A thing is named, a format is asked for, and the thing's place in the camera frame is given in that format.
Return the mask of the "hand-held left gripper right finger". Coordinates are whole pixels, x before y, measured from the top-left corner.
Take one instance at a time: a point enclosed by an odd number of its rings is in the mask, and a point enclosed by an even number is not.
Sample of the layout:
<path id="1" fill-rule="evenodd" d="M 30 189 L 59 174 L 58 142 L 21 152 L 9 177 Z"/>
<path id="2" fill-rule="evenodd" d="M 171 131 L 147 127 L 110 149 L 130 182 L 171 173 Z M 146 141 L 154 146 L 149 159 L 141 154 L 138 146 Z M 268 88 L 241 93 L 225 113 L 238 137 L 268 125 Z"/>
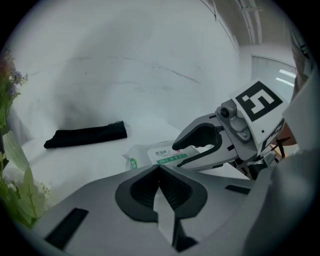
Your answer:
<path id="1" fill-rule="evenodd" d="M 254 182 L 159 166 L 159 256 L 174 256 L 203 242 L 242 205 Z"/>

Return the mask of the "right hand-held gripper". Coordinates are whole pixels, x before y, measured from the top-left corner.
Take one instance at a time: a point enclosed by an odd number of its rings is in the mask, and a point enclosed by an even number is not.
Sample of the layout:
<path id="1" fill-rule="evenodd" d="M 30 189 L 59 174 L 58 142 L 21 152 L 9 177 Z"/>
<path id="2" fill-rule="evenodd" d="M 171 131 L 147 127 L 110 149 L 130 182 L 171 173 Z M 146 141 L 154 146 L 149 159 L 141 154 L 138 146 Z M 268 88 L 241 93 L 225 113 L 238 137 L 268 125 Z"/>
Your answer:
<path id="1" fill-rule="evenodd" d="M 271 151 L 270 144 L 284 128 L 283 112 L 289 103 L 258 78 L 229 97 L 215 114 L 196 118 L 175 139 L 172 149 L 176 151 L 212 145 L 177 167 L 200 172 L 231 162 L 236 169 L 247 172 L 249 165 Z M 224 129 L 232 141 L 229 146 L 222 143 L 220 132 Z"/>

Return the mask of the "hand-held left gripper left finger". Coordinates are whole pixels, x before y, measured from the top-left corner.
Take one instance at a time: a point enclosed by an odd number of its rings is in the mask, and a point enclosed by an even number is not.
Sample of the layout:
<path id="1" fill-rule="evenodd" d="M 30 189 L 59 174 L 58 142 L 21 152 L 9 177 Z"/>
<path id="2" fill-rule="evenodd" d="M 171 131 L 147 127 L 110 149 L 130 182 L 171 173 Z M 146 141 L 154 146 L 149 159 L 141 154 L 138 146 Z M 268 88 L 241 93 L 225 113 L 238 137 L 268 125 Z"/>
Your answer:
<path id="1" fill-rule="evenodd" d="M 158 228 L 156 165 L 92 181 L 50 208 L 33 227 L 48 255 L 172 256 Z"/>

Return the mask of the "white wet wipe pack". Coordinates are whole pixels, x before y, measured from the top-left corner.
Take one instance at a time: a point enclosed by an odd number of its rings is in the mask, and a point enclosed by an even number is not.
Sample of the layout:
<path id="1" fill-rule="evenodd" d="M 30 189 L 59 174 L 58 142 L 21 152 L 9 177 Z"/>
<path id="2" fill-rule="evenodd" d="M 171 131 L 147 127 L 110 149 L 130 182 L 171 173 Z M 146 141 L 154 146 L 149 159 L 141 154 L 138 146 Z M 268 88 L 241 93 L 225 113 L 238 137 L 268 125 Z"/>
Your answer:
<path id="1" fill-rule="evenodd" d="M 132 146 L 123 155 L 123 157 L 126 159 L 126 163 L 125 163 L 126 170 L 129 171 L 129 170 L 142 168 L 146 166 L 157 165 L 151 162 L 151 159 L 148 156 L 148 150 L 158 148 L 161 146 L 169 146 L 169 145 L 171 145 L 171 148 L 172 148 L 173 143 L 174 143 L 173 140 L 167 140 L 167 141 L 157 142 L 157 143 L 148 144 L 148 145 L 136 144 Z M 196 149 L 200 154 L 212 148 L 212 145 L 208 145 L 206 147 L 194 147 L 194 146 L 190 146 L 190 147 L 193 147 L 194 149 Z"/>

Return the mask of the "person's right forearm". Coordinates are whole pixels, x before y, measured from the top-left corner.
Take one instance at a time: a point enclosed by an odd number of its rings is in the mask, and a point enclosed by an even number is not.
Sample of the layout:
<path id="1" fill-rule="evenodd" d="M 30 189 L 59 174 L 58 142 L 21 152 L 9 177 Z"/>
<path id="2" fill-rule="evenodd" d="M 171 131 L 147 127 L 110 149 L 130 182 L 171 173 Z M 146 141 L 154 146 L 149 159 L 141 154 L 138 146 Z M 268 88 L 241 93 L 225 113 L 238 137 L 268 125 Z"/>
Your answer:
<path id="1" fill-rule="evenodd" d="M 293 145 L 296 145 L 297 144 L 297 141 L 295 139 L 295 136 L 293 135 L 290 127 L 288 126 L 287 123 L 285 123 L 285 126 L 284 126 L 284 129 L 283 129 L 283 132 L 284 132 L 284 137 L 285 138 L 289 138 L 285 143 L 284 145 L 285 146 L 293 146 Z"/>

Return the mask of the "black fabric pouch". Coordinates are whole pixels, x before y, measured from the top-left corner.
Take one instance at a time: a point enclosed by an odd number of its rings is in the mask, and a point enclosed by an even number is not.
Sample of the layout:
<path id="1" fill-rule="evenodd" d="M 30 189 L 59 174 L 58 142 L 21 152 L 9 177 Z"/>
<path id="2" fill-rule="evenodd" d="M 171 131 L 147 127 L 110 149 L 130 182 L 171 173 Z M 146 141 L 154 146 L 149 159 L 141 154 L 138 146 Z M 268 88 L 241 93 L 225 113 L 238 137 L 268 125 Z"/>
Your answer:
<path id="1" fill-rule="evenodd" d="M 76 147 L 116 141 L 127 138 L 123 121 L 106 126 L 90 127 L 75 130 L 57 130 L 54 136 L 44 143 L 45 149 Z"/>

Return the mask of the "grey window blinds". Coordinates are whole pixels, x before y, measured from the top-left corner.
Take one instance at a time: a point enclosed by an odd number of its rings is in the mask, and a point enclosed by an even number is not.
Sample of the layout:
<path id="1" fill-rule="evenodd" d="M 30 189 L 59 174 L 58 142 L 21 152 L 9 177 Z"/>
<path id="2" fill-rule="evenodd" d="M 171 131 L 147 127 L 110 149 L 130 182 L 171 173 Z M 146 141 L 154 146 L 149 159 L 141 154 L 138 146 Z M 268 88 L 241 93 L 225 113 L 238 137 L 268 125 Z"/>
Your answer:
<path id="1" fill-rule="evenodd" d="M 293 96 L 296 76 L 296 68 L 291 65 L 265 57 L 251 57 L 251 79 L 260 79 L 288 103 Z"/>

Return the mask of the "artificial flower bouquet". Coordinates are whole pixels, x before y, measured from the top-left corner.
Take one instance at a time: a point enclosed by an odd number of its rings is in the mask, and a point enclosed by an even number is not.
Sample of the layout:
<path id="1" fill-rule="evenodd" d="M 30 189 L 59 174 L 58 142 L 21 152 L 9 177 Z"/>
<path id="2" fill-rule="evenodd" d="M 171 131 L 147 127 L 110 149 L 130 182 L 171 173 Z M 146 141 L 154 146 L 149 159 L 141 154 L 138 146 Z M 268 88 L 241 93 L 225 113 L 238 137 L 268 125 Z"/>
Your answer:
<path id="1" fill-rule="evenodd" d="M 20 95 L 18 86 L 28 82 L 15 67 L 11 49 L 0 53 L 0 138 L 4 152 L 0 152 L 0 203 L 9 217 L 28 228 L 46 211 L 46 197 L 50 191 L 41 183 L 36 183 L 27 157 L 9 130 L 7 119 L 14 100 Z M 13 163 L 22 172 L 22 181 L 9 181 L 3 177 L 4 161 Z"/>

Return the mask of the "person's beige shirt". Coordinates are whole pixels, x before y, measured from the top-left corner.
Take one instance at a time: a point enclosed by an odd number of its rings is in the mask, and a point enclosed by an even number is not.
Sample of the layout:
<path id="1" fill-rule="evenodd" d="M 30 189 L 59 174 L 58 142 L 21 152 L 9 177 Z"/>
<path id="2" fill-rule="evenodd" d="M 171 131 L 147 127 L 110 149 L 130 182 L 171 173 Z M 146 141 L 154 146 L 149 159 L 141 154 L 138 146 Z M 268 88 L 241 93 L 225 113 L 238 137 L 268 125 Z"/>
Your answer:
<path id="1" fill-rule="evenodd" d="M 313 70 L 314 60 L 303 36 L 294 26 L 290 28 L 290 41 L 293 60 L 296 66 L 296 77 L 291 98 L 293 100 L 309 79 Z"/>

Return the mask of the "white ceiling pipes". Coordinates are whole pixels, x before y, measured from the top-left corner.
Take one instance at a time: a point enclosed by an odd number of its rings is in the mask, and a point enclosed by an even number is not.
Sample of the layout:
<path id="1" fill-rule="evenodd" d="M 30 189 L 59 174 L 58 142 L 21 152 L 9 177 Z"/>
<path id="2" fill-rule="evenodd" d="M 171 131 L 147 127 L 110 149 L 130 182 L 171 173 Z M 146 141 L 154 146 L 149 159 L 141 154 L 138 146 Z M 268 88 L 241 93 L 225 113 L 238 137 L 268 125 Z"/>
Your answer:
<path id="1" fill-rule="evenodd" d="M 263 43 L 262 23 L 260 19 L 261 7 L 258 7 L 255 0 L 234 0 L 243 17 L 249 42 L 251 45 Z"/>

